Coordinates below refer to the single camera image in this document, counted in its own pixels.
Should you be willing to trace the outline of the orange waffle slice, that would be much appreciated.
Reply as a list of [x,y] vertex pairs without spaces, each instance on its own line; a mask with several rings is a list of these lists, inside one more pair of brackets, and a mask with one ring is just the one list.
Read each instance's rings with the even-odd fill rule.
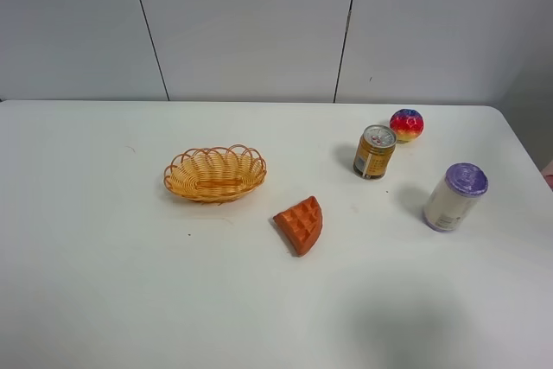
[[314,196],[278,213],[273,221],[291,243],[297,257],[311,250],[321,236],[323,227],[321,206]]

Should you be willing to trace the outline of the orange woven wicker basket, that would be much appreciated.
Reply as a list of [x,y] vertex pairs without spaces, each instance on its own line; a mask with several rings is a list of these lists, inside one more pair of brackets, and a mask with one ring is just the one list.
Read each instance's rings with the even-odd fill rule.
[[264,183],[267,163],[242,144],[189,149],[165,168],[163,184],[172,194],[201,203],[227,203]]

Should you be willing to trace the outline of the gold drink can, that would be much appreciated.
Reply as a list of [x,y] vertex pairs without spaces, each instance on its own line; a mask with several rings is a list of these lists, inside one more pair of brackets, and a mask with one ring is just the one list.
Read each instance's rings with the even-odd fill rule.
[[381,124],[367,126],[359,139],[353,170],[367,180],[383,177],[397,145],[397,136]]

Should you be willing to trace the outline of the rainbow coloured ball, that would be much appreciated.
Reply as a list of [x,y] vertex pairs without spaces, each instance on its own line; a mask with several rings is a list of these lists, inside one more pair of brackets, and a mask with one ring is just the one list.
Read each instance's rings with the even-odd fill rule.
[[400,143],[409,143],[422,135],[424,120],[417,110],[401,109],[391,116],[389,126]]

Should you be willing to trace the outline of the white bottle purple lid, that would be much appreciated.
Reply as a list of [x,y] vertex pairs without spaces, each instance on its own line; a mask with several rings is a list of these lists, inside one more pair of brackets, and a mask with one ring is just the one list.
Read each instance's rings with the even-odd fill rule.
[[451,165],[423,207],[426,224],[438,232],[455,231],[488,190],[486,174],[470,162]]

